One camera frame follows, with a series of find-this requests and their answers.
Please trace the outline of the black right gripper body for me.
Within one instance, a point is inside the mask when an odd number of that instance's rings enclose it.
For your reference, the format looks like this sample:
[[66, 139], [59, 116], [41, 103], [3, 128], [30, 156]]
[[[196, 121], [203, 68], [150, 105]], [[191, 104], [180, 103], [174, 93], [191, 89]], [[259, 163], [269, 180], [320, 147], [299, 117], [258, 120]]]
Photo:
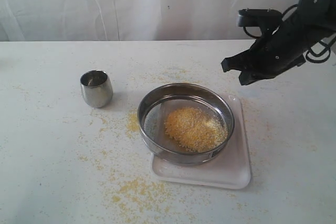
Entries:
[[276, 77], [304, 64], [303, 53], [323, 38], [320, 17], [293, 12], [279, 24], [276, 32], [265, 33], [249, 49], [249, 75]]

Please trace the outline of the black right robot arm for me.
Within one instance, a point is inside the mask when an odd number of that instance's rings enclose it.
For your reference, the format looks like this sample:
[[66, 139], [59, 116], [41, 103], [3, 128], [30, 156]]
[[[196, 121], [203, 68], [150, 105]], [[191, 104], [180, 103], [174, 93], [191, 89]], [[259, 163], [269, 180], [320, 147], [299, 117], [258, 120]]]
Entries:
[[281, 13], [274, 9], [241, 9], [237, 25], [258, 27], [251, 47], [221, 62], [224, 72], [240, 71], [246, 86], [273, 79], [306, 61], [324, 63], [335, 44], [335, 0], [299, 0]]

